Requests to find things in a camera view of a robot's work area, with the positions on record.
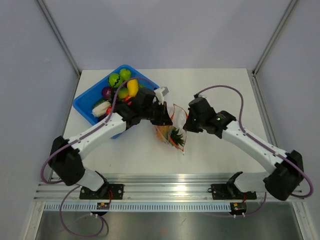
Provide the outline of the toy pineapple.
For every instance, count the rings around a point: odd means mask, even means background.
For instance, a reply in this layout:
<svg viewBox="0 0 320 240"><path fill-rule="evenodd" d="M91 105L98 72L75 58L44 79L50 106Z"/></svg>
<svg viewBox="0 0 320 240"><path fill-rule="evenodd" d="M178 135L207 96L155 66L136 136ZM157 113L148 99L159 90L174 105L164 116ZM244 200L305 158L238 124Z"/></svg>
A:
<svg viewBox="0 0 320 240"><path fill-rule="evenodd" d="M180 133L179 129L174 126L170 126L167 141L176 148L182 148L185 146L184 135Z"/></svg>

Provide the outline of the clear orange-zip bag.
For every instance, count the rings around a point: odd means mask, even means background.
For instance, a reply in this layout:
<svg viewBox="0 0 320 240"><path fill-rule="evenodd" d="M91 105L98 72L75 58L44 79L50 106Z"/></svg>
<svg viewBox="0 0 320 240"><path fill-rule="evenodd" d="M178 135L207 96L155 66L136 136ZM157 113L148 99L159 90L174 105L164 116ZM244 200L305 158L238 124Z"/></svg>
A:
<svg viewBox="0 0 320 240"><path fill-rule="evenodd" d="M175 103L168 108L168 113L172 125L154 125L154 134L160 142L176 148L184 155L187 131L183 129L183 126L186 123L188 114L182 107Z"/></svg>

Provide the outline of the yellow-green toy mango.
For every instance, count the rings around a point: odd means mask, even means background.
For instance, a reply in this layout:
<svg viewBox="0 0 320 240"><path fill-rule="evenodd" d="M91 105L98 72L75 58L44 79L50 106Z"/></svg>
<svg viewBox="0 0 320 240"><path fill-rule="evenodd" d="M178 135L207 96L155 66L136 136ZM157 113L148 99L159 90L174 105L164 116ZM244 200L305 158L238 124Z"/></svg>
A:
<svg viewBox="0 0 320 240"><path fill-rule="evenodd" d="M126 97L129 96L129 90L126 87L122 87L122 88L119 89L117 96L121 100L125 99Z"/></svg>

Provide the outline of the green toy apple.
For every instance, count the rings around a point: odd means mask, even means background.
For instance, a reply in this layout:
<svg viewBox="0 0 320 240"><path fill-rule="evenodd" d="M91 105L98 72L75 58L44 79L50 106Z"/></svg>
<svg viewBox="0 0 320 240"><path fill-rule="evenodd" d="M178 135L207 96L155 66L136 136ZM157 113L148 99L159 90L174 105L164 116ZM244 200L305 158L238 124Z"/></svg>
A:
<svg viewBox="0 0 320 240"><path fill-rule="evenodd" d="M129 69L127 68L122 68L120 71L119 71L119 76L120 78L123 80L123 81L126 81L128 79L131 78L132 76L132 73Z"/></svg>

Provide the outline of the green striped toy melon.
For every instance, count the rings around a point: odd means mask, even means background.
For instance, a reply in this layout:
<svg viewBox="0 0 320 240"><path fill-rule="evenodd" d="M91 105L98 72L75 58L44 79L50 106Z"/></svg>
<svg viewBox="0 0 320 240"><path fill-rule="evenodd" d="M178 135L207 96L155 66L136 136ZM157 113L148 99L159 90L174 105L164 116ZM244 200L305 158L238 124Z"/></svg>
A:
<svg viewBox="0 0 320 240"><path fill-rule="evenodd" d="M108 84L111 88L118 88L123 83L123 79L118 73L112 73L108 76Z"/></svg>

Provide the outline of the toy orange persimmon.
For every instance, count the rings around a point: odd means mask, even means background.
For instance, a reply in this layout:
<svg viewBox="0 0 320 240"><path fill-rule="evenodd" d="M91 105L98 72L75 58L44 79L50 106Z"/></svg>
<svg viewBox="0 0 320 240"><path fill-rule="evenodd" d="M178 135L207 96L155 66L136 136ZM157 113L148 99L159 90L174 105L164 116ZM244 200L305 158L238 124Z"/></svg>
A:
<svg viewBox="0 0 320 240"><path fill-rule="evenodd" d="M162 141L165 142L168 140L170 126L155 126L155 135L156 137Z"/></svg>

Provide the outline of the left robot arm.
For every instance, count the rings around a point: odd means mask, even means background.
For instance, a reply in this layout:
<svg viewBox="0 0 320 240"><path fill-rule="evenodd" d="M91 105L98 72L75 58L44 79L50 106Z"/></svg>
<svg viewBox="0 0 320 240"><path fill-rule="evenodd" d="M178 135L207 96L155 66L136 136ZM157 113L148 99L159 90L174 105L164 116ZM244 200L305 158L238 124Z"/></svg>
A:
<svg viewBox="0 0 320 240"><path fill-rule="evenodd" d="M48 165L65 185L81 186L90 196L103 199L109 192L109 183L101 173L84 167L84 158L106 140L142 120L156 126L171 126L173 122L164 100L168 92L167 87L140 88L136 96L116 103L106 118L86 131L69 139L57 137Z"/></svg>

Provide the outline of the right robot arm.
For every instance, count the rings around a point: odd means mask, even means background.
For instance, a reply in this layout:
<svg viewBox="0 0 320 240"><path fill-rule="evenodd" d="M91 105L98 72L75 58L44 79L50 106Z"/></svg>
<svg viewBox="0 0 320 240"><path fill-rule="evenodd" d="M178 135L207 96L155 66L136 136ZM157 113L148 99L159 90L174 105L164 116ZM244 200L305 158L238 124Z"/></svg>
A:
<svg viewBox="0 0 320 240"><path fill-rule="evenodd" d="M230 197L243 193L268 192L285 201L304 179L303 160L299 152L287 152L241 129L240 122L227 111L216 112L207 99L198 96L188 104L188 117L183 129L187 132L215 135L229 142L256 160L263 172L247 175L240 171L226 183Z"/></svg>

